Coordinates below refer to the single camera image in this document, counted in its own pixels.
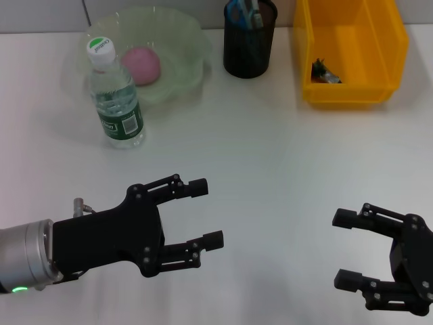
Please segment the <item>green indicator light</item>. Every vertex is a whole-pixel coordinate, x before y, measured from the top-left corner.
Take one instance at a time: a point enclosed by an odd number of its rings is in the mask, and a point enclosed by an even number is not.
[[[18,291],[25,291],[27,288],[25,286],[19,286],[12,290],[13,293],[17,293]]]

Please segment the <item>bottle label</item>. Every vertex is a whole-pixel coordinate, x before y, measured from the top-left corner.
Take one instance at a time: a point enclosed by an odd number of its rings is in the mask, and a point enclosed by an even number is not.
[[[108,137],[116,140],[128,140],[135,137],[143,129],[140,105],[137,105],[128,114],[122,116],[106,116],[98,113],[102,127]]]

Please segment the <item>barcode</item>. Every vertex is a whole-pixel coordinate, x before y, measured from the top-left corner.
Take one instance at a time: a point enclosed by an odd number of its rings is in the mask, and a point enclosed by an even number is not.
[[[138,129],[137,119],[135,118],[135,114],[130,118],[122,121],[124,134],[130,134]]]

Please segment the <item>gray wall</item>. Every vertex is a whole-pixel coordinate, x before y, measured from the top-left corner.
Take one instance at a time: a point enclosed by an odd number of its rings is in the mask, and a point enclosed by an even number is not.
[[[223,27],[228,0],[0,0],[0,33],[82,31],[91,22],[129,5],[175,7],[196,17],[204,28]],[[290,26],[296,0],[274,0],[279,26]],[[404,22],[433,23],[433,0],[396,0]]]

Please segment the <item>black mesh pencil holder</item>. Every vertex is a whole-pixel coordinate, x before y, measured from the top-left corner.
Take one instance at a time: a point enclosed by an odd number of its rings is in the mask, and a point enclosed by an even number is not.
[[[278,11],[270,0],[259,0],[263,27],[246,30],[227,17],[224,8],[224,68],[235,77],[249,79],[265,73],[269,66],[273,30]]]

